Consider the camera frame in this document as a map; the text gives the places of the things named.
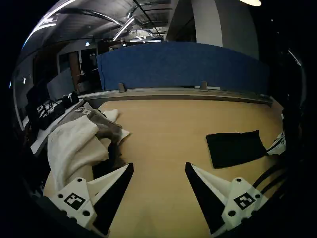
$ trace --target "ceiling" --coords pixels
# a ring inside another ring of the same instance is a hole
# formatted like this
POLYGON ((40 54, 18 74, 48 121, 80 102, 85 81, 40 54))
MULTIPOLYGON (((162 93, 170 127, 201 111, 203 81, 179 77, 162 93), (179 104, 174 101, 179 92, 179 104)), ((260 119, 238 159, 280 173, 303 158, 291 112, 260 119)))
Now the ceiling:
MULTIPOLYGON (((65 2, 67 1, 59 1, 52 7, 50 12, 65 2)), ((162 32, 162 37, 164 32, 167 31, 171 10, 170 0, 138 0, 138 3, 147 13, 156 29, 162 32)), ((96 11, 115 19, 121 24, 128 21, 127 16, 131 13, 129 17, 134 16, 135 21, 128 27, 130 34, 123 33, 122 36, 135 38, 136 36, 132 32, 137 30, 139 36, 144 35, 149 38, 159 37, 153 24, 133 0, 75 0, 53 15, 57 16, 56 26, 47 27, 32 34, 23 47, 21 56, 25 56, 42 46, 51 45, 55 42, 92 37, 97 40, 112 39, 121 28, 120 25, 112 21, 95 16, 64 13, 69 9, 96 11), (140 31, 141 29, 150 30, 153 36, 149 36, 145 31, 140 31)))

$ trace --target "blue partition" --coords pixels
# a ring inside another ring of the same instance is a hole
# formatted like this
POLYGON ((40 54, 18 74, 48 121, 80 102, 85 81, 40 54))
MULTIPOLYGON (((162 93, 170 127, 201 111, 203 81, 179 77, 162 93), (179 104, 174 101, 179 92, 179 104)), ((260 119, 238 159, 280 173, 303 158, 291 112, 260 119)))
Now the blue partition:
POLYGON ((269 68, 226 48, 192 42, 130 46, 97 57, 105 90, 195 86, 206 81, 222 90, 266 94, 269 68))

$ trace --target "table surface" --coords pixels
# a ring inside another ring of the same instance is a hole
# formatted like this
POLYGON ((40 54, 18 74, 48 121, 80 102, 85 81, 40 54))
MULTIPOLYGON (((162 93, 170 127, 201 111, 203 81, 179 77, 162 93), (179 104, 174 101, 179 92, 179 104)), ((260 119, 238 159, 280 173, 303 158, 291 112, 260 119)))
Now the table surface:
POLYGON ((73 109, 76 109, 80 107, 84 103, 83 99, 79 99, 79 102, 72 105, 70 108, 67 108, 65 110, 65 113, 61 115, 59 118, 57 118, 55 121, 53 121, 46 130, 39 130, 38 135, 36 138, 36 141, 31 145, 31 150, 34 155, 38 155, 38 153, 41 151, 43 148, 44 144, 47 142, 48 134, 51 132, 52 128, 63 119, 67 113, 72 111, 73 109))
MULTIPOLYGON (((191 162, 231 181, 253 183, 276 157, 214 169, 205 136, 259 130, 269 148, 282 132, 279 113, 267 105, 202 100, 110 101, 99 109, 119 109, 117 120, 131 135, 121 158, 134 174, 110 227, 114 237, 210 237, 207 223, 185 174, 191 162)), ((269 177, 262 189, 276 176, 269 177)), ((270 197, 274 190, 265 195, 270 197)))

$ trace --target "black equipment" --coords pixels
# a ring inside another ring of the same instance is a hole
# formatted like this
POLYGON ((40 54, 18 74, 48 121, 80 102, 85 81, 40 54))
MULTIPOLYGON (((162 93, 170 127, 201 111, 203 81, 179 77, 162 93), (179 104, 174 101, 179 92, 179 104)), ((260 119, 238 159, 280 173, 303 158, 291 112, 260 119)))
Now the black equipment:
POLYGON ((63 105, 65 108, 69 108, 72 105, 76 104, 77 102, 79 102, 79 98, 76 92, 72 92, 68 95, 64 95, 62 98, 63 101, 63 105))

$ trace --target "black fabric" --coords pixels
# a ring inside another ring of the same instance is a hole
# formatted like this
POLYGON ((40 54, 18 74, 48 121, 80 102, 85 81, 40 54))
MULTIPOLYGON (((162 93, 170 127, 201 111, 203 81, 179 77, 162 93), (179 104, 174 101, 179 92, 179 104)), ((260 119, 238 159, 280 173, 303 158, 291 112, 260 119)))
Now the black fabric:
POLYGON ((240 165, 266 155, 259 130, 246 133, 220 133, 206 136, 215 169, 240 165))
POLYGON ((119 159, 121 154, 118 145, 113 141, 111 141, 108 147, 108 155, 109 159, 102 161, 99 164, 92 167, 94 179, 100 178, 117 169, 115 167, 115 163, 119 159))

